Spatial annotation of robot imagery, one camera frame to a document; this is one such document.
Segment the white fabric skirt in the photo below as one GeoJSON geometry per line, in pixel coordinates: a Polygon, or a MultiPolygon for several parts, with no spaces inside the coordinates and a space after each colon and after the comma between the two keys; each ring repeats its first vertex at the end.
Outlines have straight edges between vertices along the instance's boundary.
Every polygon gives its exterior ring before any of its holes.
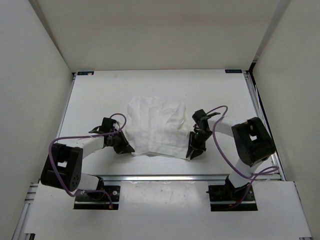
{"type": "Polygon", "coordinates": [[[183,101],[134,96],[127,105],[124,135],[133,156],[186,159],[191,131],[183,101]]]}

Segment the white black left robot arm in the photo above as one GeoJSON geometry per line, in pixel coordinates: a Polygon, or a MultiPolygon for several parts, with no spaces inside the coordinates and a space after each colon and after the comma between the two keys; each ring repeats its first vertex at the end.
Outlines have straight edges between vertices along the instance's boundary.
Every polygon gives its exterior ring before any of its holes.
{"type": "Polygon", "coordinates": [[[109,197],[99,176],[83,173],[83,160],[105,147],[118,154],[131,154],[135,150],[120,130],[99,131],[97,128],[83,137],[61,137],[71,140],[67,144],[54,140],[40,176],[40,182],[49,187],[63,189],[72,197],[87,195],[93,200],[109,197]]]}

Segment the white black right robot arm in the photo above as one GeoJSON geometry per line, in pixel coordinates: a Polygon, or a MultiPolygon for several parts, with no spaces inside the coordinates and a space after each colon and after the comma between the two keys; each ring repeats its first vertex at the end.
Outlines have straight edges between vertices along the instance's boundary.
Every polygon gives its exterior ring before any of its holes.
{"type": "Polygon", "coordinates": [[[276,146],[262,120],[253,117],[243,123],[224,117],[215,119],[212,114],[195,121],[194,130],[189,134],[186,158],[192,160],[206,151],[206,141],[213,141],[225,162],[232,168],[225,180],[224,193],[230,200],[238,199],[243,190],[257,174],[255,171],[276,152],[276,146]],[[232,137],[238,154],[238,161],[233,165],[218,143],[216,133],[232,137]]]}

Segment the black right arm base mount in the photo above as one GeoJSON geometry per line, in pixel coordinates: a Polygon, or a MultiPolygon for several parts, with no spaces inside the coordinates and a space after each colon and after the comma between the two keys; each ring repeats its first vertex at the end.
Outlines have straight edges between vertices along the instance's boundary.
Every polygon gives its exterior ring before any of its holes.
{"type": "Polygon", "coordinates": [[[209,185],[206,193],[209,195],[212,212],[255,212],[258,210],[253,187],[243,187],[231,190],[227,185],[209,185]]]}

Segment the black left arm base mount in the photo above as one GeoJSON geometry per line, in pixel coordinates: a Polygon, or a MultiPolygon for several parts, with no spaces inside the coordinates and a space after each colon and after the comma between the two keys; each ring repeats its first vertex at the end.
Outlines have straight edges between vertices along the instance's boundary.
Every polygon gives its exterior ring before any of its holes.
{"type": "Polygon", "coordinates": [[[75,198],[73,209],[74,210],[118,210],[120,202],[120,185],[104,185],[102,188],[107,192],[111,198],[112,204],[110,204],[109,198],[99,193],[84,193],[75,198]]]}

